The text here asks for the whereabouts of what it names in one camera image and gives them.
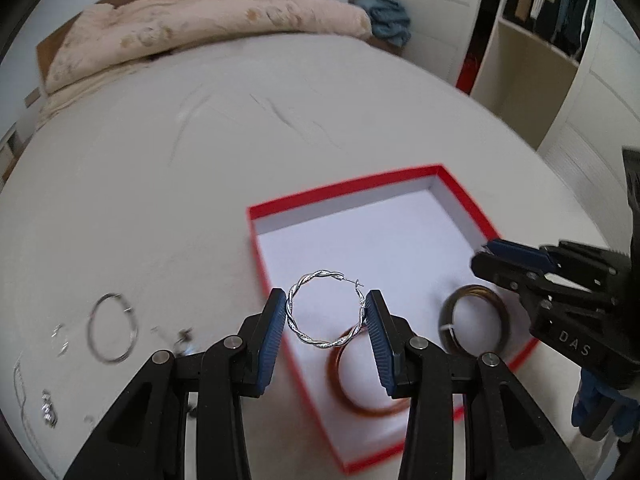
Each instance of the metal screw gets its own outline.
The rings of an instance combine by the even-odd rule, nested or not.
[[[234,348],[240,348],[242,346],[242,338],[239,335],[230,335],[225,338],[223,345],[230,350]]]
[[[409,339],[409,345],[411,345],[411,348],[415,348],[416,350],[424,350],[429,346],[429,340],[419,335],[414,335]]]
[[[494,366],[500,364],[500,358],[492,352],[487,352],[486,354],[482,355],[482,362],[487,366],[493,368]]]
[[[169,352],[166,350],[158,350],[151,356],[151,360],[157,365],[162,365],[169,360]]]

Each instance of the orange bangle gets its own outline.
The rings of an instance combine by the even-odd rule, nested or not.
[[[365,406],[361,406],[351,399],[344,391],[342,387],[342,383],[340,382],[340,359],[342,358],[342,353],[344,349],[347,348],[347,345],[343,346],[335,346],[331,348],[331,352],[329,354],[329,358],[326,361],[326,374],[329,380],[329,387],[334,394],[334,397],[350,412],[355,413],[356,415],[366,416],[369,418],[380,418],[383,416],[391,416],[396,413],[404,412],[411,405],[411,399],[398,399],[392,405],[386,408],[367,408]]]

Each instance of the silver chain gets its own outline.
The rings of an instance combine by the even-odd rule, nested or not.
[[[338,280],[339,282],[344,280],[345,282],[353,283],[353,285],[355,286],[354,288],[356,290],[356,294],[358,295],[358,302],[360,303],[360,314],[358,316],[358,322],[353,327],[351,327],[351,330],[349,330],[344,336],[339,337],[335,341],[311,339],[307,334],[305,334],[298,328],[296,320],[293,319],[293,297],[298,293],[301,286],[305,285],[305,283],[310,282],[314,278],[333,278],[334,280]],[[316,272],[312,272],[311,274],[305,274],[298,280],[298,282],[294,286],[289,289],[289,293],[287,294],[286,316],[289,328],[298,336],[298,339],[300,339],[300,341],[308,345],[316,346],[318,348],[332,348],[334,346],[346,345],[351,339],[358,335],[358,333],[360,332],[360,330],[362,330],[366,323],[364,295],[358,288],[359,286],[362,286],[362,284],[358,280],[356,280],[355,282],[348,280],[341,272],[333,272],[331,270],[316,270]]]

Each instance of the bed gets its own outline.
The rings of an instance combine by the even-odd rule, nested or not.
[[[69,26],[38,47],[44,76]],[[92,426],[164,345],[152,327],[193,327],[202,350],[261,308],[247,206],[432,163],[455,174],[506,238],[604,244],[569,190],[507,126],[445,82],[354,38],[273,34],[206,44],[156,59],[62,110],[36,133],[0,194],[0,409],[27,454],[46,478],[63,476]],[[140,324],[133,354],[117,366],[85,351],[86,316],[105,291],[125,294]],[[126,348],[122,315],[105,311],[102,322],[114,330],[98,343]],[[58,357],[60,339],[51,335],[61,323],[69,344]],[[20,423],[7,380],[18,359],[26,411],[53,472]],[[588,468],[596,447],[568,420],[578,372],[538,346],[519,378]],[[39,415],[43,388],[54,393],[55,429]],[[256,478],[340,478],[281,362],[265,396],[244,404],[244,424]],[[464,476],[462,443],[458,424],[455,478]],[[366,475],[394,478],[398,465],[396,457]],[[194,478],[192,462],[187,472]]]

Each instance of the silver bracelet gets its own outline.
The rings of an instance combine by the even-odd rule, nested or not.
[[[358,316],[358,322],[353,327],[351,327],[351,329],[346,334],[339,337],[335,341],[322,341],[322,340],[311,339],[307,334],[305,334],[298,328],[298,325],[296,324],[296,320],[293,319],[293,297],[298,293],[301,286],[305,285],[305,283],[310,282],[314,278],[333,278],[334,280],[338,280],[339,282],[344,280],[345,282],[350,282],[355,285],[356,294],[358,295],[358,302],[360,303],[360,314]],[[362,330],[362,327],[365,325],[366,311],[364,308],[364,296],[360,291],[360,289],[358,288],[359,286],[362,286],[362,284],[358,280],[356,280],[355,282],[348,280],[347,278],[344,277],[344,274],[341,272],[333,272],[330,270],[316,270],[316,272],[313,272],[311,274],[305,274],[298,280],[298,282],[294,286],[292,286],[289,289],[289,293],[287,294],[286,316],[287,316],[287,324],[289,325],[289,328],[293,330],[293,332],[298,336],[298,339],[300,339],[300,341],[308,345],[316,346],[318,348],[332,348],[334,346],[346,345],[351,339],[353,339],[358,335],[360,330]]]
[[[114,357],[108,358],[100,354],[94,343],[94,320],[95,314],[98,312],[98,308],[101,306],[104,300],[108,300],[109,298],[113,298],[122,307],[122,311],[129,318],[129,325],[131,327],[131,332],[129,334],[129,347],[125,350],[124,354]],[[98,361],[101,363],[112,365],[116,363],[121,363],[131,355],[133,352],[133,347],[136,345],[136,341],[138,340],[138,320],[136,319],[136,315],[133,312],[133,307],[129,304],[129,302],[124,298],[122,294],[116,294],[115,292],[110,292],[109,294],[105,294],[98,301],[95,302],[94,307],[91,309],[91,313],[89,314],[89,321],[86,324],[86,342],[89,345],[89,350],[94,355]]]

